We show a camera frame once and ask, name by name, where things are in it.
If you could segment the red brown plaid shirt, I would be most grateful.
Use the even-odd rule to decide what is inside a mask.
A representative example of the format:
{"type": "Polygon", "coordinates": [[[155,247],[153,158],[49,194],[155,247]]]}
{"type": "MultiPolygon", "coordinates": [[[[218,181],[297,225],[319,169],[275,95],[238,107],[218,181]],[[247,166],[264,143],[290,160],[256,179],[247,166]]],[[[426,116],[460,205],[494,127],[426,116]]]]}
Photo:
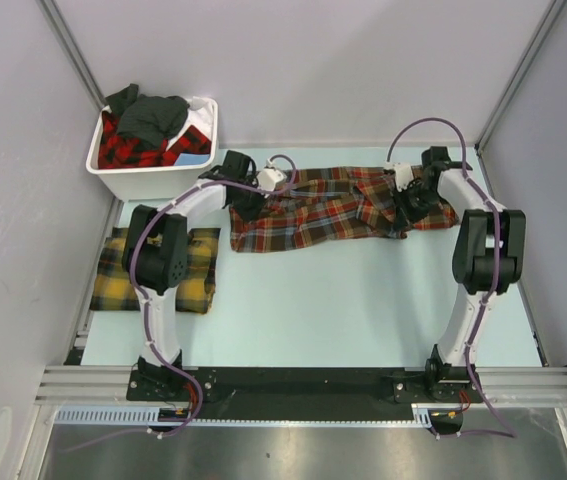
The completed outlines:
{"type": "Polygon", "coordinates": [[[331,167],[296,172],[293,189],[264,201],[254,218],[229,210],[230,246],[238,253],[307,248],[328,240],[404,239],[411,230],[444,230],[459,218],[439,200],[428,214],[402,225],[392,196],[395,175],[373,167],[331,167]]]}

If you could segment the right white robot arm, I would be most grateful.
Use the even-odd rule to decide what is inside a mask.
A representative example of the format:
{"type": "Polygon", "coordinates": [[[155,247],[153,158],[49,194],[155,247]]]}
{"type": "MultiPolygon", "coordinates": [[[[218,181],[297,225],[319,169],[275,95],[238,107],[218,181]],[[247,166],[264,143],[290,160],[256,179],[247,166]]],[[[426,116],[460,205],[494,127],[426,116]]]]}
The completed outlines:
{"type": "Polygon", "coordinates": [[[419,174],[409,164],[386,163],[401,226],[425,219],[434,206],[449,205],[460,219],[452,275],[458,285],[448,325],[424,369],[424,388],[436,401],[463,397],[476,388],[476,346],[497,298],[522,275],[526,216],[504,207],[474,179],[465,160],[445,147],[421,156],[419,174]]]}

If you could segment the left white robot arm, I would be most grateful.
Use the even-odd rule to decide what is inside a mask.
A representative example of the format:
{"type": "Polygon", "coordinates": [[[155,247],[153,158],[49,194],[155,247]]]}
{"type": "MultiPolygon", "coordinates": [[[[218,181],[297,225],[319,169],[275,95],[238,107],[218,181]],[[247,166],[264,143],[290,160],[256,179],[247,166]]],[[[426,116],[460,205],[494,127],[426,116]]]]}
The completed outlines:
{"type": "Polygon", "coordinates": [[[150,388],[170,400],[198,381],[182,366],[182,344],[176,328],[177,288],[185,283],[191,262],[192,225],[228,206],[245,215],[260,212],[265,200],[285,190],[289,176],[272,159],[257,170],[251,157],[226,153],[222,164],[203,172],[193,185],[162,207],[133,210],[122,256],[142,315],[144,346],[130,379],[134,392],[150,388]]]}

